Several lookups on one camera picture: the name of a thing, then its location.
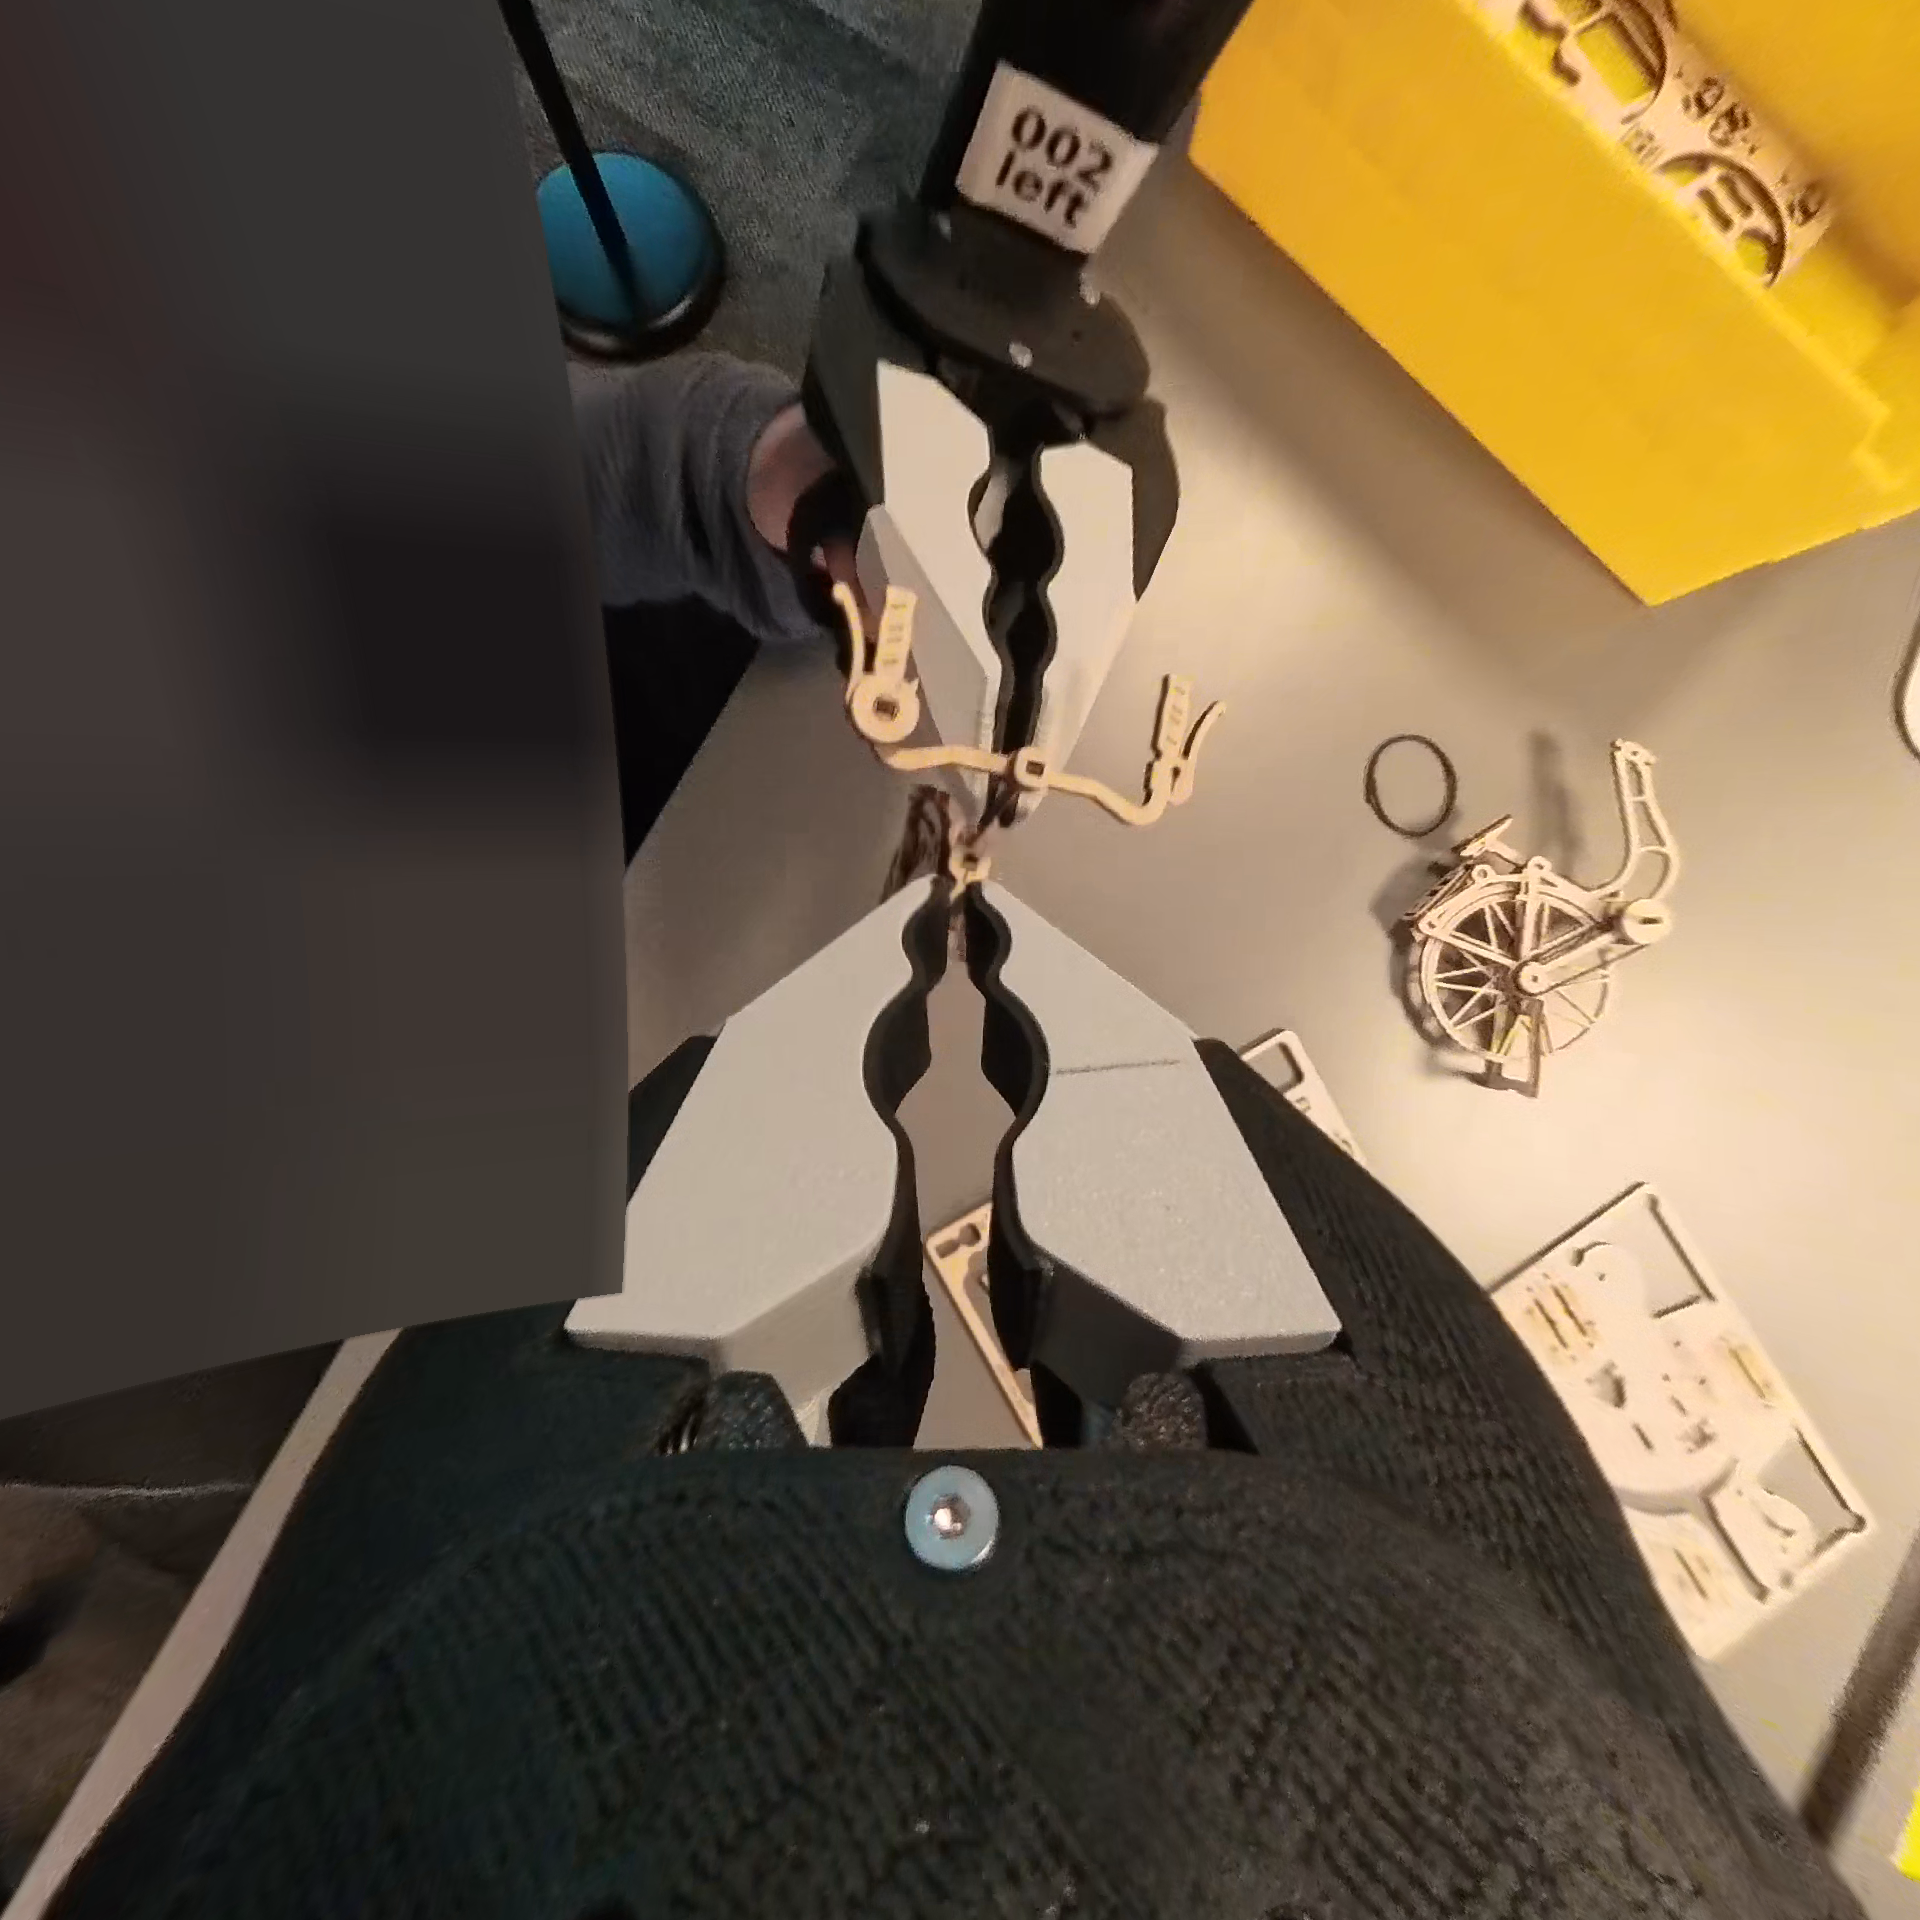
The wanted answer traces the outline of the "wooden bicycle model frame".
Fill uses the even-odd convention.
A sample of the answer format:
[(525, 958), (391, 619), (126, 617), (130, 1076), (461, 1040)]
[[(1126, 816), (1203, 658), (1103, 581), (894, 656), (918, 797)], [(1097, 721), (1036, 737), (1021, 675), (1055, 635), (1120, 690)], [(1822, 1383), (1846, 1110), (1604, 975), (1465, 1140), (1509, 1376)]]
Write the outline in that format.
[(1622, 855), (1577, 883), (1511, 838), (1506, 814), (1449, 850), (1399, 913), (1399, 996), (1429, 1044), (1489, 1088), (1536, 1093), (1552, 1057), (1590, 1037), (1618, 967), (1674, 930), (1682, 852), (1656, 791), (1656, 753), (1609, 743)]

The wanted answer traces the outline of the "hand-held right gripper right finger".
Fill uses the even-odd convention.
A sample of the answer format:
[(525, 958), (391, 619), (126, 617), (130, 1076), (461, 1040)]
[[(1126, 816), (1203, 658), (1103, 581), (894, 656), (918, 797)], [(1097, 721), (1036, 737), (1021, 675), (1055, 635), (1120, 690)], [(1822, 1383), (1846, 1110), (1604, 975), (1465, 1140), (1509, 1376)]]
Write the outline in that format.
[(1338, 1316), (1201, 1037), (1005, 884), (965, 892), (979, 1066), (1008, 1107), (988, 1314), (1046, 1447), (1136, 1379), (1334, 1347)]

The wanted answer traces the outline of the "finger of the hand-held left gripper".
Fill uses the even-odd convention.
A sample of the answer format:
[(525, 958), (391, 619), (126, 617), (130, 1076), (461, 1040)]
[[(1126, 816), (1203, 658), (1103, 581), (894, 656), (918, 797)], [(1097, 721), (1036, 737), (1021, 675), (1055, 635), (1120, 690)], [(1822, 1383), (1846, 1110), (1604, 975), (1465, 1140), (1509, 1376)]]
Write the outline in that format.
[(913, 597), (910, 668), (920, 718), (942, 746), (994, 743), (1002, 656), (986, 628), (988, 560), (972, 491), (988, 466), (986, 425), (929, 373), (875, 364), (878, 495), (854, 546), (864, 635), (889, 588)]
[(1011, 750), (1060, 770), (1136, 617), (1134, 471), (1047, 443), (1011, 478)]

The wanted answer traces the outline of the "person's left hand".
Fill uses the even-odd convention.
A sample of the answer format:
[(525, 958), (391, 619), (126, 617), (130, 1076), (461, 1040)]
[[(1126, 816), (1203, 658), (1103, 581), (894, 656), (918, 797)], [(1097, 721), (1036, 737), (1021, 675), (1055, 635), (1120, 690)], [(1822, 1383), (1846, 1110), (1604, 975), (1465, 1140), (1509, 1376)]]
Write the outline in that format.
[(748, 516), (754, 532), (787, 560), (802, 597), (822, 602), (830, 588), (848, 588), (864, 606), (858, 495), (799, 400), (781, 407), (754, 441)]

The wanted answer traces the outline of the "yellow plastic bin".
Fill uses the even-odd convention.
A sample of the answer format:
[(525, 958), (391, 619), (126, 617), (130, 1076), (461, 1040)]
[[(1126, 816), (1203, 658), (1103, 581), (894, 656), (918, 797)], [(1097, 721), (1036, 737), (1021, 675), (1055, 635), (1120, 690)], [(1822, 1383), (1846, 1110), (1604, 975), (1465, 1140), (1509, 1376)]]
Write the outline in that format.
[(1255, 3), (1189, 157), (1622, 588), (1915, 508), (1915, 3), (1674, 3), (1833, 189), (1748, 276), (1483, 3)]

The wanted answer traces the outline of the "wooden model handlebar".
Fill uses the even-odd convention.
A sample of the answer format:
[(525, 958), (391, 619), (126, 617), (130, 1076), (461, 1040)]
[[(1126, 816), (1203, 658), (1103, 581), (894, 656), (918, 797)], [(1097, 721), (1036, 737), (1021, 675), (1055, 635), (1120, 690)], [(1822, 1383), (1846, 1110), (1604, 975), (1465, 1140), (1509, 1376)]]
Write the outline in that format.
[(1047, 797), (1086, 803), (1123, 830), (1150, 830), (1169, 811), (1189, 803), (1201, 746), (1223, 712), (1218, 701), (1199, 708), (1190, 683), (1177, 675), (1161, 680), (1140, 791), (1115, 791), (1113, 783), (1066, 770), (1063, 762), (1055, 762), (1041, 746), (913, 746), (910, 736), (920, 726), (920, 683), (910, 658), (918, 597), (904, 588), (889, 588), (878, 628), (867, 628), (858, 594), (832, 581), (830, 606), (845, 644), (841, 708), (853, 730), (902, 776), (933, 779), (953, 773), (976, 779), (972, 832), (1011, 830), (1021, 803), (1041, 803)]

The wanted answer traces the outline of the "wooden sheet with large cutouts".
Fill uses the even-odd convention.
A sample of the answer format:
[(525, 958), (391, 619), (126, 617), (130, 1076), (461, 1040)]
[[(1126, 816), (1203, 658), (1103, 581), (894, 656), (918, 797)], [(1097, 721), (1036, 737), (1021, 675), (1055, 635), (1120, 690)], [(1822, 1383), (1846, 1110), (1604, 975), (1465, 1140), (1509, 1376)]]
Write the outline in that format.
[[(1239, 1057), (1289, 1102), (1289, 1110), (1305, 1115), (1348, 1159), (1370, 1164), (1305, 1040), (1294, 1028), (1262, 1033), (1239, 1049)], [(988, 1310), (988, 1222), (993, 1200), (979, 1196), (972, 1209), (951, 1213), (923, 1233), (923, 1262), (962, 1334), (962, 1347), (979, 1361), (1017, 1433), (1017, 1443), (1041, 1447), (1031, 1379), (1005, 1357)]]

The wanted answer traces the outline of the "blue round stand base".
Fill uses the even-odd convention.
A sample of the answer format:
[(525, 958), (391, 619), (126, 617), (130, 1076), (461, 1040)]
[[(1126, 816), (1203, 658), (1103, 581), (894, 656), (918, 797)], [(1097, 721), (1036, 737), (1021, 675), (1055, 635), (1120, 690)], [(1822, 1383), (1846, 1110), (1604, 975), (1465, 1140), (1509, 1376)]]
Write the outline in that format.
[(586, 362), (657, 362), (709, 325), (726, 241), (672, 166), (590, 146), (531, 3), (498, 3), (558, 164), (535, 204), (560, 343)]

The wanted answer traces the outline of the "wooden sheet with round cutouts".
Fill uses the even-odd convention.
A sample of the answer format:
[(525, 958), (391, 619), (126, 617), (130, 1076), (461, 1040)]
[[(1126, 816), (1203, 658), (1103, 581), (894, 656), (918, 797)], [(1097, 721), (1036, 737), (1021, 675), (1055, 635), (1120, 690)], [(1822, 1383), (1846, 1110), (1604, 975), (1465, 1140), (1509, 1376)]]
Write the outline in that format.
[(1595, 135), (1763, 286), (1833, 226), (1833, 189), (1682, 25), (1674, 3), (1485, 3)]

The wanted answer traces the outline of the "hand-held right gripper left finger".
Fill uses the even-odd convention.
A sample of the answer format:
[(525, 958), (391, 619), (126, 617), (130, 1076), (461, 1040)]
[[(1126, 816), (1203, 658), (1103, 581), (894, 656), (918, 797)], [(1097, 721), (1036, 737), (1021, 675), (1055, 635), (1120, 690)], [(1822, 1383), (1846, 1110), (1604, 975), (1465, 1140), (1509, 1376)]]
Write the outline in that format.
[(910, 1447), (938, 1331), (904, 1097), (945, 883), (910, 883), (630, 1093), (619, 1291), (566, 1337), (764, 1376), (836, 1447)]

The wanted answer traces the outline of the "black rubber band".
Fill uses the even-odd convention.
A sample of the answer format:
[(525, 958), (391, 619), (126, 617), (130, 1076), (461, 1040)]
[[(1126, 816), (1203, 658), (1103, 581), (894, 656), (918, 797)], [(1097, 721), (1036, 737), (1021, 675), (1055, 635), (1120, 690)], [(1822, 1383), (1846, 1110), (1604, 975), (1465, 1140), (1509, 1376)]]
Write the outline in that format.
[[(1403, 816), (1391, 814), (1386, 803), (1385, 803), (1385, 792), (1381, 792), (1381, 766), (1385, 766), (1386, 753), (1393, 753), (1398, 746), (1418, 746), (1436, 766), (1441, 791), (1436, 791), (1436, 805), (1428, 814), (1428, 818), (1403, 818)], [(1363, 770), (1362, 770), (1362, 803), (1369, 803), (1369, 814), (1385, 830), (1391, 830), (1393, 835), (1399, 835), (1403, 843), (1421, 843), (1421, 838), (1441, 832), (1442, 825), (1449, 825), (1453, 816), (1457, 816), (1457, 797), (1458, 797), (1457, 764), (1441, 746), (1441, 742), (1428, 737), (1424, 730), (1393, 730), (1393, 736), (1381, 737), (1376, 746), (1363, 762)]]

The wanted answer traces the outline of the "person's left forearm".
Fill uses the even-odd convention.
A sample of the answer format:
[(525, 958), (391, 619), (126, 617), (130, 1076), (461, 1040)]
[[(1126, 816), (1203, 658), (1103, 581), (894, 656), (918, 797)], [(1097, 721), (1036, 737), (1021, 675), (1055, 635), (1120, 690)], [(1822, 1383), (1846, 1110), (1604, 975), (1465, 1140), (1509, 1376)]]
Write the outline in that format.
[(750, 516), (754, 447), (797, 383), (728, 352), (566, 364), (584, 466), (597, 602), (698, 602), (759, 646), (815, 635), (784, 551)]

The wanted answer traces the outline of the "wooden sheet with small parts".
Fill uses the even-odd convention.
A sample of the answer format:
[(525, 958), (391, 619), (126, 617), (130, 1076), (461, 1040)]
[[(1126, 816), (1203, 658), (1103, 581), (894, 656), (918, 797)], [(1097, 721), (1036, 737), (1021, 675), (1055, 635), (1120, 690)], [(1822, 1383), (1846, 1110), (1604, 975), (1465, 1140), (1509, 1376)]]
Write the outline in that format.
[(1650, 1182), (1489, 1291), (1618, 1503), (1691, 1654), (1725, 1662), (1874, 1517)]

